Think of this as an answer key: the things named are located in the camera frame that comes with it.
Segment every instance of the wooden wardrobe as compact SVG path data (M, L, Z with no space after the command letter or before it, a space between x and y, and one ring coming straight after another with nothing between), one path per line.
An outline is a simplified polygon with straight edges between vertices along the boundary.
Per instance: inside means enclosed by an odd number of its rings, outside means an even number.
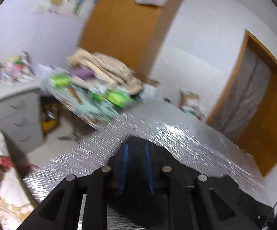
M168 0L156 7L135 0L99 0L79 47L117 58L145 80L181 2Z

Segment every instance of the door frame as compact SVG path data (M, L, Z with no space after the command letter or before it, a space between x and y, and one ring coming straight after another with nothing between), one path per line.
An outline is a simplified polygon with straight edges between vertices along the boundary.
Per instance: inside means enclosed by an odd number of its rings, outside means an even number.
M206 120L206 124L210 124L212 122L212 119L217 114L218 110L222 106L222 103L224 101L224 98L226 97L228 91L230 90L234 80L236 79L236 75L239 71L239 68L241 66L241 62L243 60L245 50L247 47L250 47L260 59L264 61L264 63L271 69L272 73L277 72L277 60L276 58L271 54L271 52L262 44L261 41L259 41L252 33L250 33L248 30L245 30L245 35L243 38L242 46L239 52L239 56L237 58L237 61L233 67L233 70L230 74L230 77L221 93L219 98L217 99L216 105L213 107L212 112L208 116L208 119Z

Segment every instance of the tiled floor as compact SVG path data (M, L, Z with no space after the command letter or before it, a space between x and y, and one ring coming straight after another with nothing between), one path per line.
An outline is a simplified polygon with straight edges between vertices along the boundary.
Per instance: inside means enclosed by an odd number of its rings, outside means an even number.
M60 125L47 134L43 145L26 155L24 162L32 163L37 166L44 166L51 158L59 154L68 153L72 147L77 145L77 142L74 140L60 141L57 137L68 135L72 131L73 122L82 125L82 128L84 128L84 135L88 135L94 130L78 117L72 115L70 111L63 109L62 115L60 116Z

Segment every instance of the beige blanket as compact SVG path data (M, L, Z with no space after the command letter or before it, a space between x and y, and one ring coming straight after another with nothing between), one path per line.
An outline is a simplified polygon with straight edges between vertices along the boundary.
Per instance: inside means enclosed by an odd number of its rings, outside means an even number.
M107 80L111 85L120 85L131 94L137 94L143 87L142 82L132 75L131 69L111 56L89 53L83 48L79 48L66 61L72 67L90 68L97 77Z

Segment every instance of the metal screw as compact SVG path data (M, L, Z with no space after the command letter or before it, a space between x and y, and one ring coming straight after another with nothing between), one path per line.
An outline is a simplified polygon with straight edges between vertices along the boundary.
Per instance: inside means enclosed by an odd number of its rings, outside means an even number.
M198 179L202 182L205 182L206 180L208 180L208 176L204 175L204 174L200 174L198 176Z
M164 166L163 168L162 168L162 170L164 171L164 172L170 172L170 171L172 171L172 168L170 167L170 166Z
M111 167L110 166L103 166L102 168L101 168L101 171L102 172L109 172L111 170Z
M68 180L68 181L73 181L75 178L76 178L76 177L75 177L75 175L73 175L73 174L70 174L70 175L67 175L67 176L66 176L66 180Z

